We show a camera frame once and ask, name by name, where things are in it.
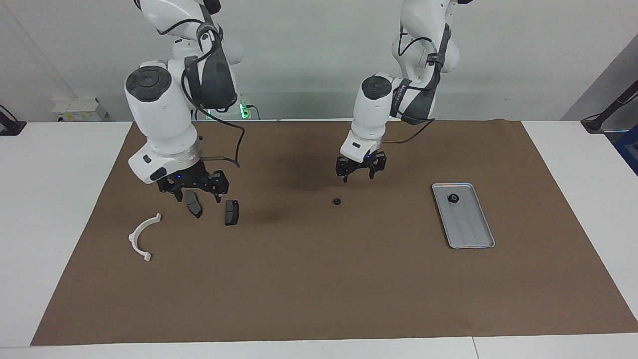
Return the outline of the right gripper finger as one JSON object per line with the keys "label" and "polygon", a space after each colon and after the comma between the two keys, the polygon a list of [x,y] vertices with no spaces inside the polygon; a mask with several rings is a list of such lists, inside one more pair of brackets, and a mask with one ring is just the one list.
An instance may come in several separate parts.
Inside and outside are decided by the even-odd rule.
{"label": "right gripper finger", "polygon": [[222,170],[216,170],[207,174],[207,192],[214,196],[217,203],[221,203],[222,197],[228,194],[229,181]]}
{"label": "right gripper finger", "polygon": [[160,192],[169,193],[175,197],[178,202],[182,202],[184,198],[184,194],[182,189],[184,188],[183,184],[179,182],[170,182],[169,177],[160,178],[157,181],[157,186]]}

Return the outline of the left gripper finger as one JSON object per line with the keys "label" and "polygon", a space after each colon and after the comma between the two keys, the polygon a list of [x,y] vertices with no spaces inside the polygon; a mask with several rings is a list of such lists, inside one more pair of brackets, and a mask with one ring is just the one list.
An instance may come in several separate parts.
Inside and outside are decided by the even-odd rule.
{"label": "left gripper finger", "polygon": [[384,152],[373,152],[365,157],[365,166],[369,168],[369,179],[374,179],[377,172],[385,169],[387,161],[386,154]]}
{"label": "left gripper finger", "polygon": [[353,171],[357,169],[357,162],[344,156],[339,156],[336,159],[335,171],[338,177],[342,179],[344,183],[348,182],[348,177]]}

